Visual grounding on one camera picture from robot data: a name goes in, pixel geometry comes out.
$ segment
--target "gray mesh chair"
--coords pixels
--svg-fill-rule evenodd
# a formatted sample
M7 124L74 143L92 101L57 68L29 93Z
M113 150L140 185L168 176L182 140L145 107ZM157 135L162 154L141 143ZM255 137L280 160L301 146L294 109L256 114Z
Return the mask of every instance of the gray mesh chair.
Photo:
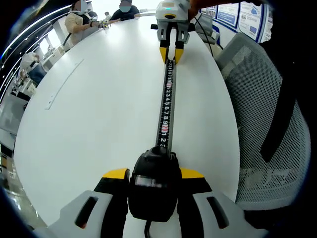
M301 188L311 155L309 129L297 102L281 144L266 163L260 150L283 79L265 50L242 33L236 34L215 60L227 85L239 132L236 203L253 211L290 205Z
M21 98L7 94L0 107L0 128L13 135L17 135L24 114L23 107L27 103L27 101Z
M212 29L212 16L206 15L206 14L200 14L199 16L196 16L197 20L201 24L201 26L204 28L206 36L210 42L210 44L216 44L219 33L215 32L213 36L213 29ZM195 28L197 34L200 36L200 38L203 40L203 42L208 43L206 36L204 35L204 31L200 27L200 25L195 22Z

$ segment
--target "measuring tape blade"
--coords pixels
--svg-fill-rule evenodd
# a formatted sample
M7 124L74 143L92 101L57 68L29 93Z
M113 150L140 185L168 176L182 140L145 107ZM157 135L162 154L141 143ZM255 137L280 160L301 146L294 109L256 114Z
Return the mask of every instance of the measuring tape blade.
M167 60L156 145L172 149L176 90L175 60Z

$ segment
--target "face mask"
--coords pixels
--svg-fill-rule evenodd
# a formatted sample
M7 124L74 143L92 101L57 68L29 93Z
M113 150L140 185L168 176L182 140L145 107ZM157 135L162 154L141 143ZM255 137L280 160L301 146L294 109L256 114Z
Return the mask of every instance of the face mask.
M120 10L121 10L122 12L128 12L130 9L131 9L130 6L121 6L121 7L120 7Z

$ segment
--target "window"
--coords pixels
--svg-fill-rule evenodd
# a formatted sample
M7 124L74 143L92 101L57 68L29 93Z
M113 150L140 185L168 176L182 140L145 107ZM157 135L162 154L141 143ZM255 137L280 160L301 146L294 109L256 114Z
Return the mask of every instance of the window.
M61 44L55 29L51 30L48 34L49 40L53 46L53 48L56 48L57 46L59 46Z
M48 44L48 41L46 40L46 38L44 38L42 40L42 42L40 42L40 48L41 48L41 50L42 50L44 55L48 52L48 47L49 46L50 45Z

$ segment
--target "white round table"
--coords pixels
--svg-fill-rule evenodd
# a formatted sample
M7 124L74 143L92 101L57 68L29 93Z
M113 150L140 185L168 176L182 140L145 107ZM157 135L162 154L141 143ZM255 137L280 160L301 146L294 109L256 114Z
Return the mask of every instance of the white round table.
M155 17L141 17L89 36L52 67L28 104L14 161L47 225L107 171L132 172L155 146L164 63L152 23ZM196 32L190 35L177 65L172 151L180 166L203 173L212 189L234 201L239 140L233 107L214 59ZM152 223L151 234L180 237L177 219ZM143 237L144 225L128 213L124 237Z

